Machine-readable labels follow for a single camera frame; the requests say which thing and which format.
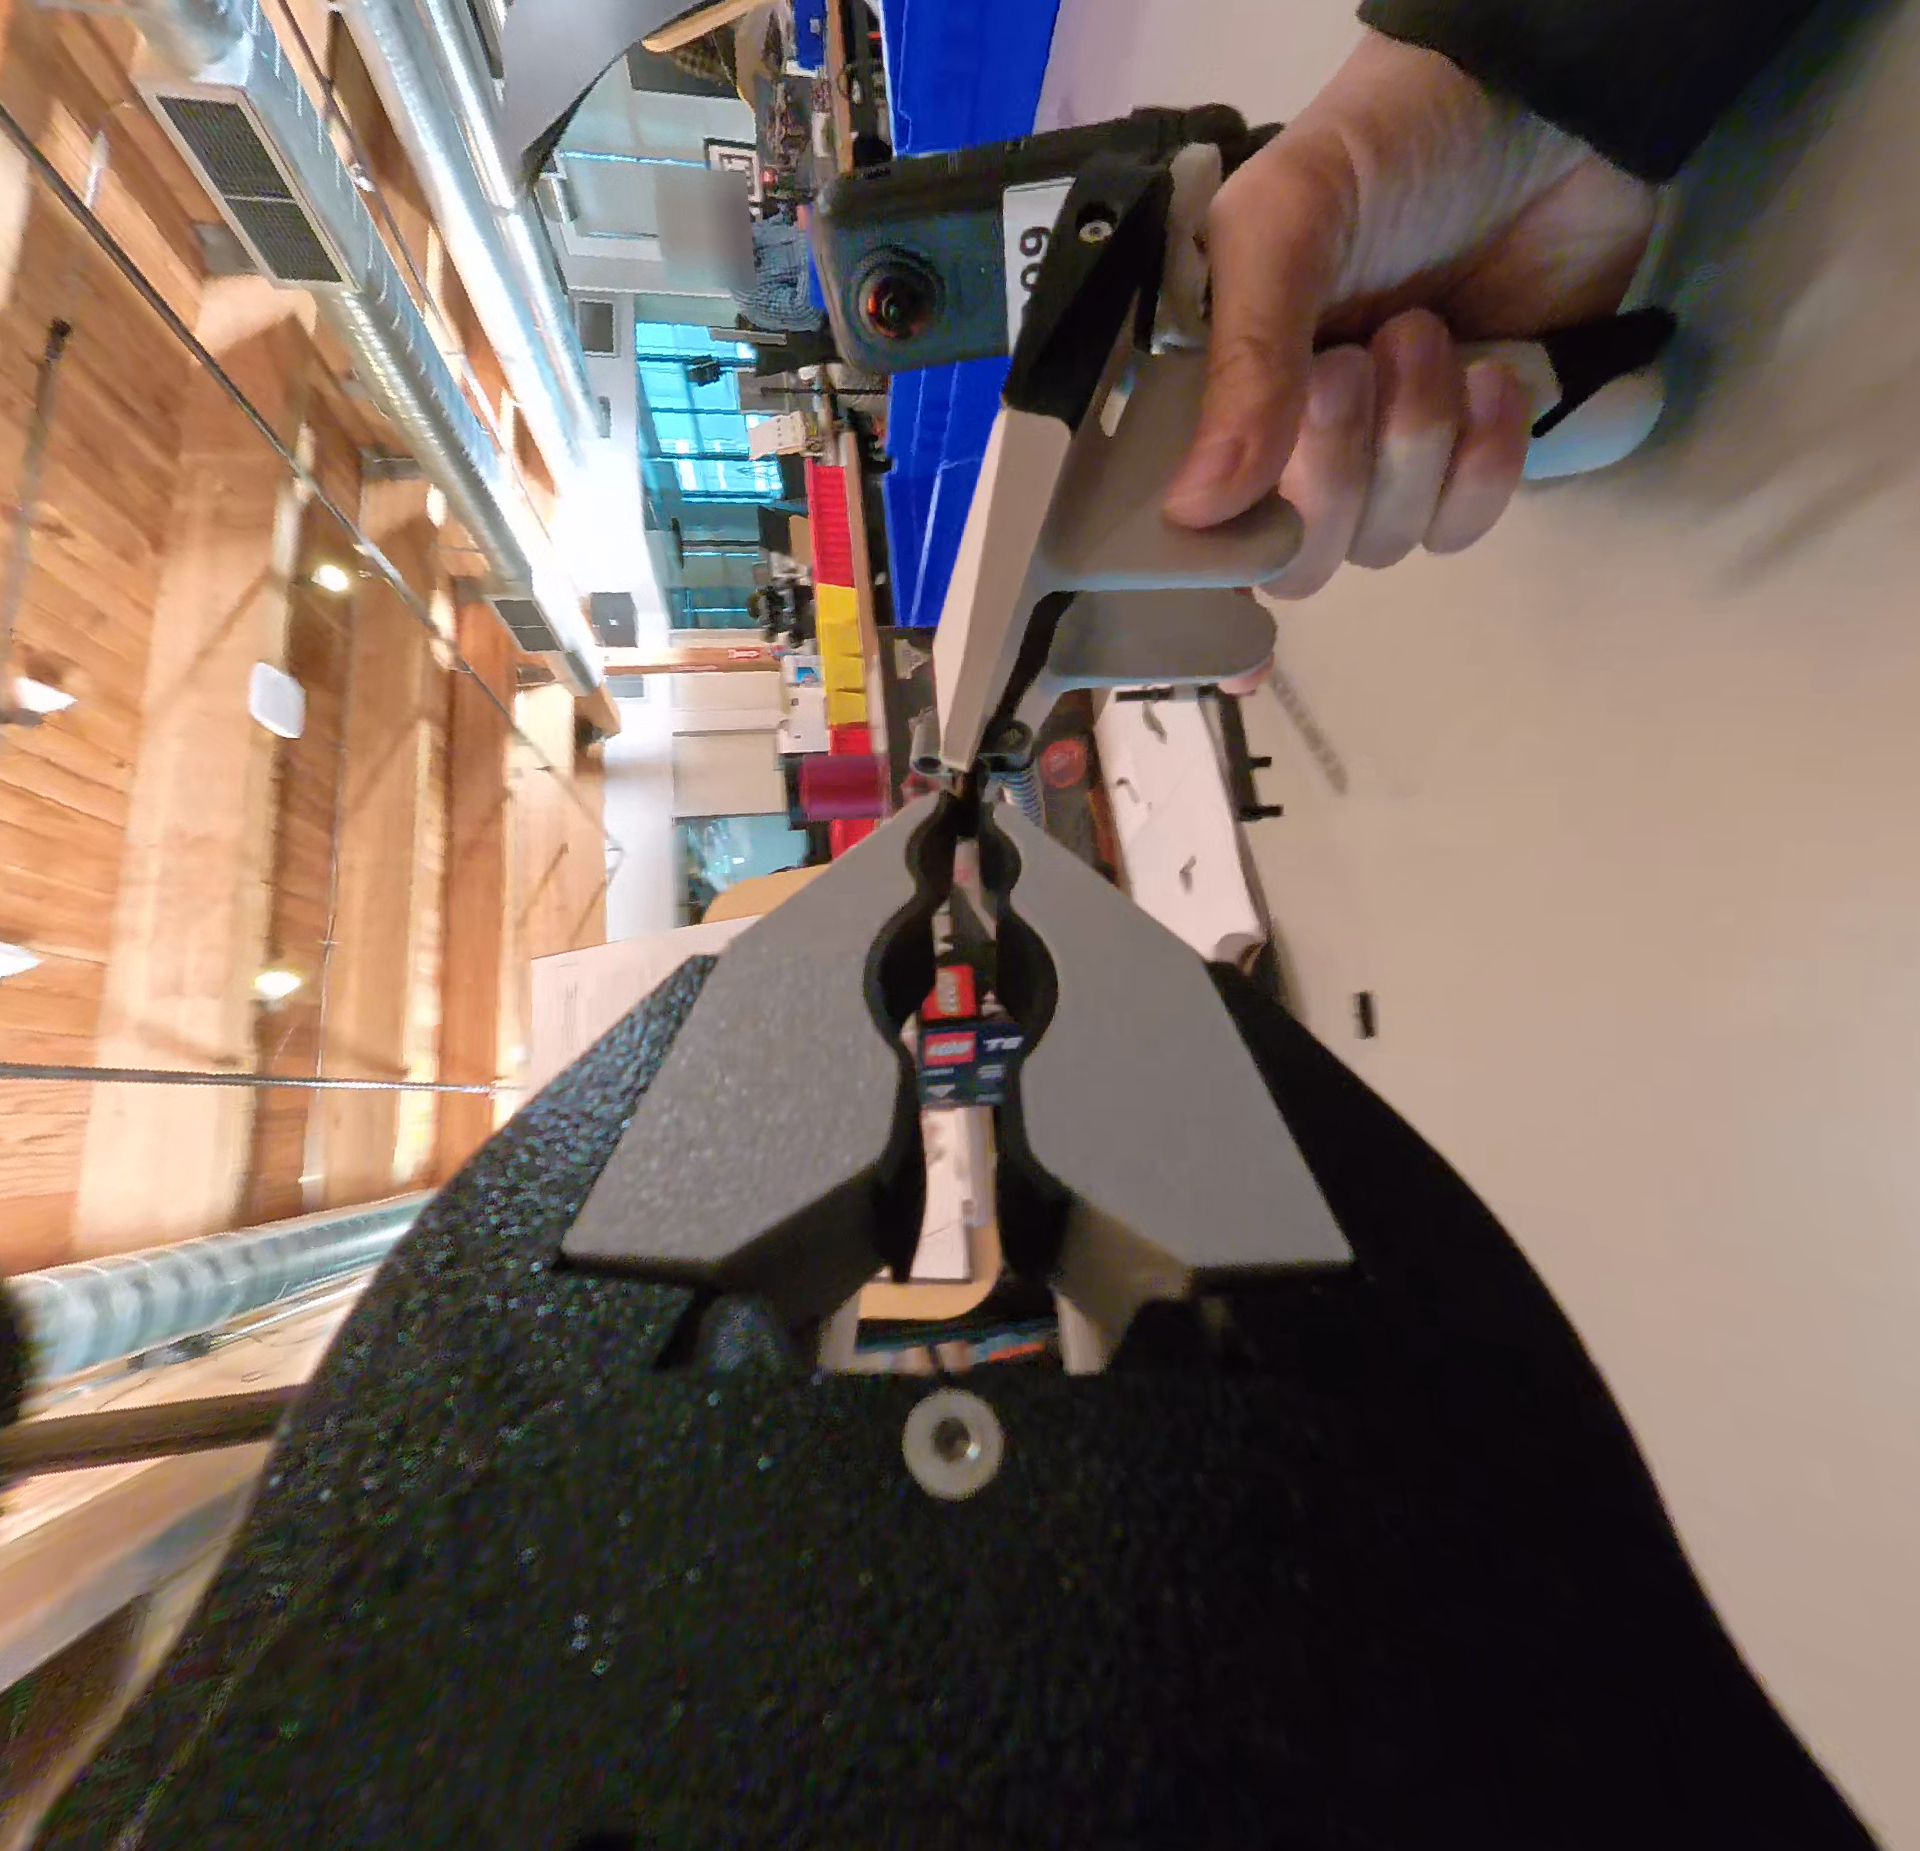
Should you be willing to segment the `person's right forearm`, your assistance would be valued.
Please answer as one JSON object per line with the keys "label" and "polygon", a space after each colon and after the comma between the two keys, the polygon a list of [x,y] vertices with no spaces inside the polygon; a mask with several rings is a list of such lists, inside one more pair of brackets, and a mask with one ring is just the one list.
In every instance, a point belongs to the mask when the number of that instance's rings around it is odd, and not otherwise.
{"label": "person's right forearm", "polygon": [[1359,0],[1619,172],[1669,182],[1826,0]]}

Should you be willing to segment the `black toy set box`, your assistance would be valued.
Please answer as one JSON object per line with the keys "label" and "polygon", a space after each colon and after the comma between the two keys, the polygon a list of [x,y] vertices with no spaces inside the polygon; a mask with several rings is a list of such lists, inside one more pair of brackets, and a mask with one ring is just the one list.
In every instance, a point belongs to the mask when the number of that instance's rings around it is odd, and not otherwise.
{"label": "black toy set box", "polygon": [[[933,791],[915,769],[917,721],[933,709],[931,633],[884,625],[875,641],[890,795],[902,807]],[[1091,707],[1091,693],[1074,691],[1045,713],[1026,773],[1027,801],[1050,837],[1115,881],[1118,833],[1095,757]],[[996,1107],[1024,1041],[996,993],[996,915],[971,845],[955,851],[954,891],[933,917],[931,935],[933,979],[915,1037],[924,1105]]]}

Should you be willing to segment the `silver spiral air duct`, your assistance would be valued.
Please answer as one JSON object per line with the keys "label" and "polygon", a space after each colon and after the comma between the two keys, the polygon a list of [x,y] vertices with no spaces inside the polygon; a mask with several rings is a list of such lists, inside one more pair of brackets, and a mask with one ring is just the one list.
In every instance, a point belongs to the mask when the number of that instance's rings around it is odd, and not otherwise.
{"label": "silver spiral air duct", "polygon": [[26,1383],[63,1383],[374,1269],[432,1199],[407,1191],[14,1275]]}
{"label": "silver spiral air duct", "polygon": [[468,0],[324,2],[331,128],[530,561],[491,581],[516,591],[540,659],[589,695],[603,661],[563,545],[582,515],[591,405],[546,230],[509,196]]}

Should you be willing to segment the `open white instruction booklet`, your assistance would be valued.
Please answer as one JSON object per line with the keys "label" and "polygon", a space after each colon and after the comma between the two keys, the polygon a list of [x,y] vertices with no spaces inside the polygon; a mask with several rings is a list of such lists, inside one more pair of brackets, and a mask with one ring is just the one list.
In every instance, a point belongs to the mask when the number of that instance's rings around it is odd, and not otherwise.
{"label": "open white instruction booklet", "polygon": [[1094,743],[1129,897],[1192,951],[1250,969],[1268,927],[1207,705],[1113,691]]}

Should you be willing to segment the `small black toy assembly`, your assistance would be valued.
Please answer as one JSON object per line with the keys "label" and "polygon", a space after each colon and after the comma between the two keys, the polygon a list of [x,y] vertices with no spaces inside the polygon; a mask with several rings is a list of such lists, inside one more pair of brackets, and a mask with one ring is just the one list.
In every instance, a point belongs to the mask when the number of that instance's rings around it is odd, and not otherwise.
{"label": "small black toy assembly", "polygon": [[902,799],[910,801],[936,791],[958,791],[979,811],[1020,813],[1033,827],[1044,827],[1044,787],[1039,783],[1035,739],[1020,721],[998,723],[979,749],[977,759],[961,781],[960,771],[945,765],[940,749],[940,721],[921,711],[910,723]]}

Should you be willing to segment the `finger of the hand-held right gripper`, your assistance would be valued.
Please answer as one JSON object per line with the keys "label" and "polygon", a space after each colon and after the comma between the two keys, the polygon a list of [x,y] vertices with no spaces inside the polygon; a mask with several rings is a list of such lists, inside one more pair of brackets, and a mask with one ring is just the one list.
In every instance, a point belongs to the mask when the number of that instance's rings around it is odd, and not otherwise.
{"label": "finger of the hand-held right gripper", "polygon": [[1002,407],[994,419],[931,639],[944,771],[967,771],[1002,713],[1039,729],[1067,691],[1055,675],[1015,677],[1015,663],[1045,597],[1031,569],[1069,441],[1065,423],[1038,413]]}

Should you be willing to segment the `black toy beam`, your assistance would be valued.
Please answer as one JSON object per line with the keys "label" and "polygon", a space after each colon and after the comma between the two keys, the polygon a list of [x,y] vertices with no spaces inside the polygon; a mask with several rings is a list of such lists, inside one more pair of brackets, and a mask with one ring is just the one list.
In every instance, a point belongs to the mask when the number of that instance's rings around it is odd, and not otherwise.
{"label": "black toy beam", "polygon": [[1283,805],[1268,803],[1259,795],[1262,773],[1272,767],[1269,755],[1256,755],[1246,731],[1241,701],[1231,693],[1213,699],[1220,755],[1226,789],[1234,815],[1241,823],[1259,823],[1283,817]]}

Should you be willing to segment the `grey toothed toy strip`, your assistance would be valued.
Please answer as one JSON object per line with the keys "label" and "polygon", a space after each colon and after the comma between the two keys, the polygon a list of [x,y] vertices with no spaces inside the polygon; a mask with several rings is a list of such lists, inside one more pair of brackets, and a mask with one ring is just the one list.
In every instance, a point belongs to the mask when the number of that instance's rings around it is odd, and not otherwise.
{"label": "grey toothed toy strip", "polygon": [[1343,797],[1350,791],[1350,771],[1295,683],[1277,663],[1268,669],[1264,683],[1332,793]]}

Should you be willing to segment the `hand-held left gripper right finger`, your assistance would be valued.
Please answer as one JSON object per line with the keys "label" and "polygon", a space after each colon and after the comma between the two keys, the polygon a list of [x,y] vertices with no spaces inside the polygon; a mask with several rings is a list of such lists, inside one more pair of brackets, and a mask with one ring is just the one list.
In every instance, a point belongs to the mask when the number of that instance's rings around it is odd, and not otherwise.
{"label": "hand-held left gripper right finger", "polygon": [[1065,1371],[1106,1369],[1150,1305],[1350,1269],[1211,963],[1031,821],[960,815],[1022,1033],[1002,1247],[1051,1291]]}

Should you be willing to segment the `person's right hand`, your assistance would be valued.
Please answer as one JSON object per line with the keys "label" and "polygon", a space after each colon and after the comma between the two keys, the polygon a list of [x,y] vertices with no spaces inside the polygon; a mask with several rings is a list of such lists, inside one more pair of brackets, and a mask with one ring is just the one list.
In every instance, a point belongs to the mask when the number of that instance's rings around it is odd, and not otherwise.
{"label": "person's right hand", "polygon": [[1582,140],[1364,32],[1211,202],[1205,387],[1163,515],[1213,527],[1281,495],[1303,533],[1273,599],[1469,547],[1519,491],[1532,425],[1475,346],[1611,314],[1655,212]]}

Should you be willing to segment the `white printed instruction sheet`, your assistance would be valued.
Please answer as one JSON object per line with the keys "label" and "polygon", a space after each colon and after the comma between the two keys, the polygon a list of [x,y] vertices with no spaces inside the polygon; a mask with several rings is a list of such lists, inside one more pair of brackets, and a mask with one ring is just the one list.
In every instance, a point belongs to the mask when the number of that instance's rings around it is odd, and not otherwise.
{"label": "white printed instruction sheet", "polygon": [[676,927],[534,957],[524,1099],[538,1095],[693,955],[723,951],[736,931],[730,923]]}

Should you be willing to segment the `white ceiling air vent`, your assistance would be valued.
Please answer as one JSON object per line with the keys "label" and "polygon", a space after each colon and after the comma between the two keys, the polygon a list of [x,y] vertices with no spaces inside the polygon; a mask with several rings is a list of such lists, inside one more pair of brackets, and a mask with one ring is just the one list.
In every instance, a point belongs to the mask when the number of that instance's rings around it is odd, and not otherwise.
{"label": "white ceiling air vent", "polygon": [[572,689],[573,669],[561,637],[542,607],[530,597],[487,595],[487,607],[516,643],[519,663],[540,663],[551,681]]}
{"label": "white ceiling air vent", "polygon": [[136,88],[265,278],[363,286],[372,222],[301,92],[250,72],[144,74]]}

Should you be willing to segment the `black metal rod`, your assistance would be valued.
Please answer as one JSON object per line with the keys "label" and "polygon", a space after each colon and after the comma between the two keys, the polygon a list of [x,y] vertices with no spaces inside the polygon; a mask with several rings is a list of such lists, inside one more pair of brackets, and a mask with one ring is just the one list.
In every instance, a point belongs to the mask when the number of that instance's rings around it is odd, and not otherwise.
{"label": "black metal rod", "polygon": [[12,1423],[2,1431],[2,1483],[262,1443],[275,1435],[305,1391],[303,1383],[245,1387]]}

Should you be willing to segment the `tan wooden board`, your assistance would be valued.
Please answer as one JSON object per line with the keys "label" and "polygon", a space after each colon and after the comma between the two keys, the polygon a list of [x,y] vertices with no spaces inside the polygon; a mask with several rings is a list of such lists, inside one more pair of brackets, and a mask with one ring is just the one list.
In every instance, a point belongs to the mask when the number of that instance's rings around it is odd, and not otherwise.
{"label": "tan wooden board", "polygon": [[715,925],[759,917],[823,877],[825,871],[825,863],[810,863],[740,879],[713,895],[699,923]]}

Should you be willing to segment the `thin steel tension rod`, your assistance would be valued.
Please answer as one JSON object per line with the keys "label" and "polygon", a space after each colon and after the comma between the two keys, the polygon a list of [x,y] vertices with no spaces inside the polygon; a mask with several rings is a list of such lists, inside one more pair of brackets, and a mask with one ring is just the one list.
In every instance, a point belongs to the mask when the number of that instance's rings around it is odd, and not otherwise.
{"label": "thin steel tension rod", "polygon": [[501,1089],[487,1081],[387,1079],[343,1075],[283,1075],[262,1071],[189,1071],[171,1067],[110,1067],[70,1063],[2,1061],[2,1081],[36,1085],[93,1085],[204,1091],[285,1091],[342,1095],[485,1095]]}

